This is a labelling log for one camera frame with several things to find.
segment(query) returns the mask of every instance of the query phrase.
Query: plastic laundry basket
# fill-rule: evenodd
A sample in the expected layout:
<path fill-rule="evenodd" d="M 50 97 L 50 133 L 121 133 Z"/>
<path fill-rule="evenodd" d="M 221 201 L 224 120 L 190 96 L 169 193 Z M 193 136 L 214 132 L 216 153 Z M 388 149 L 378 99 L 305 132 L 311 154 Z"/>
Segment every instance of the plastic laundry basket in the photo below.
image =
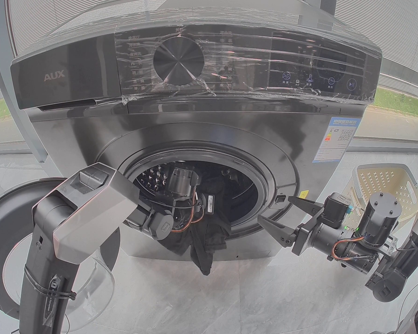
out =
<path fill-rule="evenodd" d="M 418 212 L 418 184 L 405 164 L 365 164 L 356 167 L 344 194 L 352 199 L 354 210 L 344 221 L 344 225 L 355 229 L 370 196 L 376 192 L 393 194 L 401 203 L 400 229 Z"/>

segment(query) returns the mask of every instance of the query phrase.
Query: orange cable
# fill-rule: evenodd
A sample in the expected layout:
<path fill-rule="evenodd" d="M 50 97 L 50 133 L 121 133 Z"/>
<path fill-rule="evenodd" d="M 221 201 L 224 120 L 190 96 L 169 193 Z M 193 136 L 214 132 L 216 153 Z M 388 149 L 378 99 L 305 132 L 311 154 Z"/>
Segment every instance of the orange cable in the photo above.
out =
<path fill-rule="evenodd" d="M 190 211 L 190 217 L 189 217 L 189 221 L 187 222 L 186 226 L 184 226 L 183 228 L 179 229 L 179 230 L 171 230 L 171 232 L 183 232 L 184 230 L 186 230 L 190 224 L 192 224 L 192 219 L 193 219 L 193 211 L 195 209 L 195 193 L 196 193 L 196 187 L 194 187 L 193 189 L 193 194 L 192 194 L 192 210 Z"/>
<path fill-rule="evenodd" d="M 341 260 L 341 261 L 353 260 L 354 259 L 353 257 L 338 257 L 336 255 L 336 253 L 334 252 L 334 250 L 336 249 L 336 246 L 338 246 L 340 243 L 343 243 L 343 242 L 357 242 L 357 241 L 361 241 L 363 239 L 364 239 L 364 237 L 357 237 L 355 239 L 342 239 L 342 240 L 336 241 L 333 245 L 332 250 L 331 250 L 331 256 L 333 256 L 336 260 Z"/>

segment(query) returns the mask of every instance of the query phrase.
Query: washing machine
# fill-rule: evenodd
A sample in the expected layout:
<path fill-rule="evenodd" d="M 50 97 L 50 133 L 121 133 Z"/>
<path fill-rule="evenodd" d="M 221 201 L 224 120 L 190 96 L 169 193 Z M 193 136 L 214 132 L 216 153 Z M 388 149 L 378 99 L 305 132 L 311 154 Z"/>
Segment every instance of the washing machine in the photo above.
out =
<path fill-rule="evenodd" d="M 372 102 L 381 50 L 301 0 L 119 0 L 27 47 L 12 78 L 62 175 L 102 162 L 146 195 L 162 170 L 225 178 L 232 233 L 215 260 L 274 256 L 261 214 L 297 226 Z M 121 226 L 130 256 L 189 260 Z"/>

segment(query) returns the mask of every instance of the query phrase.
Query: warning sticker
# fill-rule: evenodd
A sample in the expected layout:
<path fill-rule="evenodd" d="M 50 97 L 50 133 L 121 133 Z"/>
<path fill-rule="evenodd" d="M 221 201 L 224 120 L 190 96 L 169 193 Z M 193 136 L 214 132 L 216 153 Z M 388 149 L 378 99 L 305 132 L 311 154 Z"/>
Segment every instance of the warning sticker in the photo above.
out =
<path fill-rule="evenodd" d="M 299 194 L 299 198 L 305 199 L 305 198 L 307 197 L 307 195 L 308 195 L 308 192 L 309 192 L 309 191 L 302 191 L 302 192 Z"/>
<path fill-rule="evenodd" d="M 361 119 L 331 118 L 313 162 L 340 161 Z"/>

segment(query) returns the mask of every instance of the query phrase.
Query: metal frame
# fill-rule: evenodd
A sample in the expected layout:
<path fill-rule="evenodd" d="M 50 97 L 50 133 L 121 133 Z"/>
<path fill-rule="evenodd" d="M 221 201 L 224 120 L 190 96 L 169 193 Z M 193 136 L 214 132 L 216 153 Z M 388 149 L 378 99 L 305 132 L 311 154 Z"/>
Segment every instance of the metal frame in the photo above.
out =
<path fill-rule="evenodd" d="M 25 111 L 19 109 L 16 95 L 14 94 L 10 66 L 16 55 L 15 43 L 12 36 L 7 0 L 0 0 L 0 90 L 29 150 L 31 150 L 31 153 L 33 153 L 38 162 L 44 163 L 48 157 L 48 153 L 29 121 L 28 115 Z"/>

